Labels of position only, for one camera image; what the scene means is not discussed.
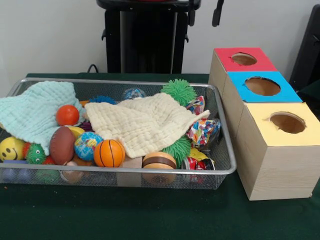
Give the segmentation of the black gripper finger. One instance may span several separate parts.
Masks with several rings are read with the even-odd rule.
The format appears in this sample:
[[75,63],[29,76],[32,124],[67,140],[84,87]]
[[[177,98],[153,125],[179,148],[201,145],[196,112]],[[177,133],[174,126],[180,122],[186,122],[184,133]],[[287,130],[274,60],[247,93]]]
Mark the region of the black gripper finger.
[[212,16],[212,26],[217,27],[220,25],[220,19],[222,14],[222,9],[224,5],[224,0],[218,0],[215,10],[213,11]]
[[189,0],[188,1],[188,25],[189,26],[194,26],[195,24],[195,15],[196,15],[196,11],[195,11],[195,1],[194,0]]

